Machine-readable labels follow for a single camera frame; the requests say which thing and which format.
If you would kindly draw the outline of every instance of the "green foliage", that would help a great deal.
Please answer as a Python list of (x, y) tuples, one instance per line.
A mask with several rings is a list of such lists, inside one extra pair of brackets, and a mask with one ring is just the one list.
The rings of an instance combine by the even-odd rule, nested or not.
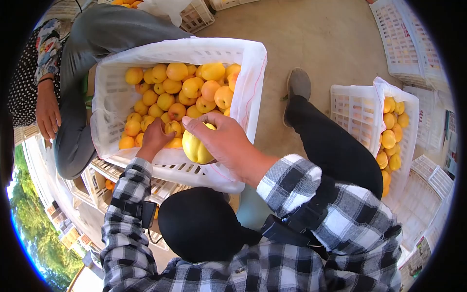
[(31, 257), (36, 264), (45, 268), (47, 283), (55, 291), (66, 290), (83, 265), (81, 257), (74, 250), (68, 251), (58, 239), (59, 232), (44, 211), (21, 146), (16, 147), (14, 158), (17, 183), (10, 200), (13, 218), (24, 234), (24, 244)]

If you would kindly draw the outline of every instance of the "wristband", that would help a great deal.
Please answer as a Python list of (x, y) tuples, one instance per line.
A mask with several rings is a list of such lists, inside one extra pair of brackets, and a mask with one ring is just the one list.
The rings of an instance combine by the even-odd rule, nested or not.
[(41, 79), (39, 80), (39, 82), (37, 83), (37, 85), (39, 85), (39, 83), (41, 83), (42, 81), (45, 81), (45, 80), (54, 80), (52, 77), (47, 77), (47, 78), (44, 78), (44, 79)]

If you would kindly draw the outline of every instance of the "foot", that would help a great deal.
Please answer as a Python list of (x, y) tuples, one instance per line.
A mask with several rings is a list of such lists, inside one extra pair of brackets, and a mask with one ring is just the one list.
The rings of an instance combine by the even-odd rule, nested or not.
[(289, 78), (287, 79), (287, 94), (289, 98), (287, 99), (282, 121), (286, 127), (291, 128), (292, 126), (285, 118), (285, 112), (289, 108), (290, 99), (298, 95), (308, 100), (311, 94), (311, 81), (308, 74), (303, 69), (295, 68), (290, 72)]

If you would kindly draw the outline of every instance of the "fruit box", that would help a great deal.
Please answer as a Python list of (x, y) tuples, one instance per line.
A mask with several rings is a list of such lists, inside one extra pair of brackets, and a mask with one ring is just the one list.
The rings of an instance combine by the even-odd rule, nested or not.
[[(186, 38), (151, 43), (104, 58), (96, 70), (92, 100), (91, 135), (97, 154), (120, 167), (126, 167), (139, 148), (120, 150), (118, 142), (133, 105), (141, 99), (134, 85), (125, 82), (129, 67), (149, 68), (157, 63), (206, 64), (237, 63), (241, 72), (230, 107), (230, 117), (255, 140), (261, 102), (266, 48), (262, 43), (229, 38)], [(235, 180), (219, 163), (198, 165), (191, 162), (182, 148), (164, 148), (152, 161), (153, 176), (190, 186), (208, 186), (236, 193), (244, 183)]]

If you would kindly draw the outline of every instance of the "black and white plaid shirt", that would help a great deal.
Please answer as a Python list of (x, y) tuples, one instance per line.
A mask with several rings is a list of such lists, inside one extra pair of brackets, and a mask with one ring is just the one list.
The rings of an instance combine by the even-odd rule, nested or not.
[[(151, 170), (149, 162), (133, 159), (113, 196), (142, 201), (149, 195)], [(316, 195), (321, 177), (312, 162), (287, 155), (257, 192), (284, 216)], [(396, 216), (367, 189), (340, 183), (335, 188), (336, 200), (313, 231), (330, 252), (326, 262), (312, 249), (266, 241), (245, 245), (231, 262), (173, 258), (158, 274), (140, 220), (110, 205), (102, 227), (104, 291), (399, 291), (402, 234)]]

